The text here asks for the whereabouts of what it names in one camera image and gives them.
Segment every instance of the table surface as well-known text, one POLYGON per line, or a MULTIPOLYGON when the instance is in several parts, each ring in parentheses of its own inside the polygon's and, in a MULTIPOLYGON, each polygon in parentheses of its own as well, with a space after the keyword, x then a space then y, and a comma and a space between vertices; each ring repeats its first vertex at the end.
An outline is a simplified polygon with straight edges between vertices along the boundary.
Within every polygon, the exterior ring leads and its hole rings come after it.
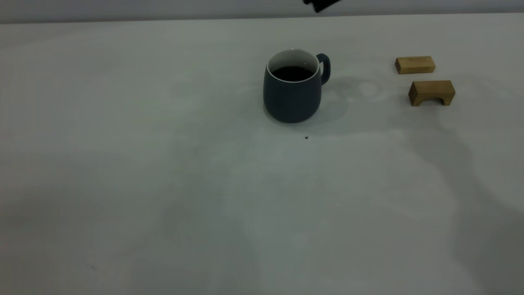
POLYGON ((523 31, 524 14, 1 25, 0 293, 523 293, 523 31), (293 125, 262 100, 287 48, 332 63, 293 125), (423 55, 434 73, 396 73, 423 55), (451 80, 451 106, 412 107, 416 80, 451 80))

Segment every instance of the dark liquid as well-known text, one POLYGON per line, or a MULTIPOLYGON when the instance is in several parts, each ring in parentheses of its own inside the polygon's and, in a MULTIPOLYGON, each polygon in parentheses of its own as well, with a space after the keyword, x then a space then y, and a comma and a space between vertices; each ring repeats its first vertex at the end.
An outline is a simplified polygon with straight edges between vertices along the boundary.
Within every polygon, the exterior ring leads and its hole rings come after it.
POLYGON ((272 72, 280 80, 298 82, 311 78, 312 71, 302 67, 283 67, 272 72))

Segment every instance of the wooden block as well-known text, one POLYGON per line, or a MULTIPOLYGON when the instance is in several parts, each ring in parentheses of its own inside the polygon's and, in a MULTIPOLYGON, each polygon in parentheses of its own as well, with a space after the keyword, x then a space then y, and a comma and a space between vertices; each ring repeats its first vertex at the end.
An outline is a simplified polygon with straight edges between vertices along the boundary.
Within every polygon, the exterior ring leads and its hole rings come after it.
POLYGON ((411 105, 418 107, 426 99, 441 99, 449 106, 455 97, 455 88, 451 81, 415 81, 409 90, 411 105))
POLYGON ((399 57, 395 61, 399 74, 407 73, 433 73, 435 63, 431 56, 399 57))

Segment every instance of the mug handle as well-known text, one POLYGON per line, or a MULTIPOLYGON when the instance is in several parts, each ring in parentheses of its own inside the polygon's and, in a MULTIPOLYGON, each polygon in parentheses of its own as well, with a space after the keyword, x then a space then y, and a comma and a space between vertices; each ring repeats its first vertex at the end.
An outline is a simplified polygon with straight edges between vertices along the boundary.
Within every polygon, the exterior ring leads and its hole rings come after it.
POLYGON ((316 58, 319 59, 319 62, 324 63, 324 73, 322 73, 322 85, 326 84, 326 82, 329 80, 329 77, 331 76, 331 63, 329 61, 329 57, 325 54, 318 54, 316 58))

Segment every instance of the dark gray mug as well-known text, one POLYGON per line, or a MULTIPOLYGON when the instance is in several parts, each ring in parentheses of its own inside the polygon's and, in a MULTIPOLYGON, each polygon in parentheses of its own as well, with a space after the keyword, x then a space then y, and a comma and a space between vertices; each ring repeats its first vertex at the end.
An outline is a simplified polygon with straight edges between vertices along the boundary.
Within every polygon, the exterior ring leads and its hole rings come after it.
POLYGON ((267 111, 283 123, 308 119, 319 108, 322 85, 329 80, 330 74, 331 64, 324 54, 314 56, 301 49, 290 49, 273 55, 264 76, 264 105, 267 111), (324 63, 322 75, 321 62, 324 63))

